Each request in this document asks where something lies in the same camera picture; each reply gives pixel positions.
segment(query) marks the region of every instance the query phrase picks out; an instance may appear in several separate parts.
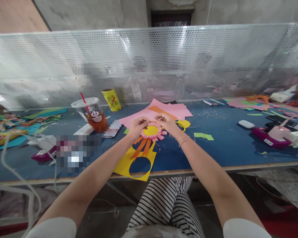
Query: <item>wire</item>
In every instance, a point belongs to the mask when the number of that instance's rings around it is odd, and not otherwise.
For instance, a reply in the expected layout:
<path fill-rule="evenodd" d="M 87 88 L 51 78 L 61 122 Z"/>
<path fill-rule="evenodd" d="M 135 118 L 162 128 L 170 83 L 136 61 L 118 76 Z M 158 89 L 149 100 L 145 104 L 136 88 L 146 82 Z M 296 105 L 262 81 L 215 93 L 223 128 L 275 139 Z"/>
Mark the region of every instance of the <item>wire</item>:
<path fill-rule="evenodd" d="M 209 9 L 208 9 L 208 15 L 207 15 L 206 25 L 208 24 L 208 17 L 209 17 L 209 11 L 211 10 L 211 4 L 212 4 L 212 0 L 209 3 Z"/>
<path fill-rule="evenodd" d="M 41 198 L 38 195 L 38 193 L 36 192 L 36 190 L 19 173 L 17 173 L 13 168 L 11 168 L 6 163 L 5 155 L 6 155 L 6 151 L 7 151 L 7 148 L 8 148 L 9 139 L 14 134 L 17 134 L 17 135 L 20 135 L 20 136 L 25 136 L 25 137 L 27 137 L 31 141 L 35 140 L 36 143 L 38 143 L 38 141 L 36 139 L 36 136 L 41 136 L 41 137 L 43 137 L 43 136 L 42 135 L 35 135 L 35 137 L 30 137 L 28 135 L 21 134 L 21 133 L 11 133 L 11 134 L 9 134 L 6 137 L 5 144 L 4 144 L 4 147 L 3 147 L 3 151 L 1 153 L 1 163 L 2 163 L 2 165 L 6 169 L 8 169 L 10 172 L 12 172 L 17 178 L 19 178 L 30 189 L 30 191 L 29 191 L 29 190 L 26 190 L 26 189 L 21 189 L 21 188 L 15 188 L 15 187 L 10 187 L 10 186 L 0 185 L 0 190 L 17 192 L 17 193 L 23 193 L 23 194 L 26 194 L 26 195 L 29 196 L 28 228 L 27 228 L 26 232 L 24 233 L 24 235 L 22 236 L 22 238 L 24 238 L 28 234 L 28 232 L 31 230 L 34 222 L 38 219 L 38 216 L 39 216 L 39 214 L 41 212 L 41 209 L 42 209 L 42 202 L 41 202 Z M 52 156 L 52 154 L 49 151 L 46 151 L 46 152 L 56 162 L 56 159 Z M 56 190 L 56 168 L 55 168 L 55 177 L 54 177 L 54 187 L 55 187 L 55 192 L 58 194 L 58 192 Z M 36 217 L 33 219 L 34 196 L 36 196 L 36 198 L 38 199 L 39 209 L 38 209 L 38 212 L 37 212 Z"/>
<path fill-rule="evenodd" d="M 108 201 L 105 200 L 105 199 L 98 199 L 98 198 L 93 199 L 92 202 L 93 202 L 93 201 L 96 201 L 96 200 L 99 200 L 99 201 L 105 201 L 105 202 L 109 203 L 110 205 L 113 205 L 113 206 L 114 206 L 114 218 L 116 218 L 116 217 L 119 215 L 119 211 L 118 211 L 118 213 L 117 213 L 117 216 L 115 215 L 115 214 L 116 214 L 116 206 L 115 206 L 114 204 L 108 202 Z"/>
<path fill-rule="evenodd" d="M 298 183 L 298 181 L 281 181 L 281 180 L 276 180 L 276 179 L 272 179 L 272 178 L 256 178 L 256 181 L 257 181 L 257 183 L 266 191 L 266 192 L 268 192 L 268 193 L 270 193 L 271 195 L 273 195 L 273 196 L 275 196 L 275 197 L 277 197 L 277 198 L 279 198 L 279 199 L 281 199 L 281 200 L 284 200 L 284 201 L 286 201 L 286 202 L 293 202 L 293 203 L 298 203 L 298 201 L 292 201 L 292 200 L 288 200 L 288 199 L 285 199 L 285 198 L 281 198 L 281 197 L 279 197 L 279 196 L 277 196 L 277 195 L 274 195 L 273 193 L 271 193 L 271 192 L 269 192 L 267 189 L 265 189 L 260 183 L 259 183 L 259 179 L 267 179 L 267 180 L 272 180 L 272 181 L 277 181 L 277 182 L 288 182 L 288 183 Z"/>

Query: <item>cup lid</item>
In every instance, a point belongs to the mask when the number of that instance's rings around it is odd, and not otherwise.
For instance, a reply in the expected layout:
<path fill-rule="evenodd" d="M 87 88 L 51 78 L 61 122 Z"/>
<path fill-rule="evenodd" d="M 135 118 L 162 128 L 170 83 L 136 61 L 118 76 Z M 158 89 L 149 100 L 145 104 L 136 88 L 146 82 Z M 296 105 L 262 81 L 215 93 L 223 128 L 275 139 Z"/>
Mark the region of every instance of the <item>cup lid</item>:
<path fill-rule="evenodd" d="M 99 99 L 98 98 L 86 98 L 85 99 L 86 104 L 84 103 L 83 99 L 75 101 L 71 103 L 71 107 L 73 108 L 79 108 L 79 107 L 85 107 L 86 105 L 93 105 L 98 103 Z"/>

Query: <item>straw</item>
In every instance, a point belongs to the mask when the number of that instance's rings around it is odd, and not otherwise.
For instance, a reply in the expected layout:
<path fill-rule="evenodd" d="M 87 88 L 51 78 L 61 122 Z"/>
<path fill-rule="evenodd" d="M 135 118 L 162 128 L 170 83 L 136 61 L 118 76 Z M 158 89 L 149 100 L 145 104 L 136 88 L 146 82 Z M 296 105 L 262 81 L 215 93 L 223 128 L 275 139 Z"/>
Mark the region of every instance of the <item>straw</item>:
<path fill-rule="evenodd" d="M 80 95 L 81 95 L 81 97 L 82 97 L 82 99 L 83 99 L 83 102 L 85 103 L 85 105 L 86 105 L 86 110 L 87 110 L 87 112 L 89 113 L 89 115 L 90 115 L 90 118 L 92 118 L 92 116 L 91 116 L 91 112 L 90 112 L 90 110 L 89 110 L 89 107 L 88 107 L 88 105 L 86 104 L 86 101 L 85 101 L 85 98 L 84 98 L 84 96 L 83 96 L 83 93 L 82 92 L 80 92 Z"/>

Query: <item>drink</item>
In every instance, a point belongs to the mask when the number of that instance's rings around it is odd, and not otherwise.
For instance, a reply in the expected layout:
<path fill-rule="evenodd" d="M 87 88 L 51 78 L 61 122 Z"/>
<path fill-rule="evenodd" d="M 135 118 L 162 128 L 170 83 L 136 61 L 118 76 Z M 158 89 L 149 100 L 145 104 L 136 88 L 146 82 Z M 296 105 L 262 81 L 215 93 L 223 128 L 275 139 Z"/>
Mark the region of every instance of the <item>drink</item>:
<path fill-rule="evenodd" d="M 71 104 L 73 108 L 76 108 L 78 113 L 87 121 L 91 127 L 97 132 L 102 133 L 108 129 L 107 120 L 104 112 L 99 105 L 98 98 L 87 98 L 83 100 L 75 101 Z"/>

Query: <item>person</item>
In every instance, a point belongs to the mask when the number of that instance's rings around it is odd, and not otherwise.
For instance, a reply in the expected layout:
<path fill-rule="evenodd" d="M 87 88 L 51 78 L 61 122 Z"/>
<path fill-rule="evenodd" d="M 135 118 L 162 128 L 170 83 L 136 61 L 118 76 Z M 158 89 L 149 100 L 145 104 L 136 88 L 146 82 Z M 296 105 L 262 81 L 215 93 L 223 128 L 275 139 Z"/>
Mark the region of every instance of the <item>person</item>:
<path fill-rule="evenodd" d="M 243 193 L 221 166 L 168 115 L 158 114 L 155 120 L 177 140 L 195 175 L 211 195 L 224 237 L 271 237 Z M 135 119 L 129 133 L 74 179 L 26 237 L 74 238 L 90 202 L 149 123 L 150 120 L 146 117 Z M 187 194 L 192 178 L 152 179 L 123 238 L 204 237 L 201 224 Z"/>

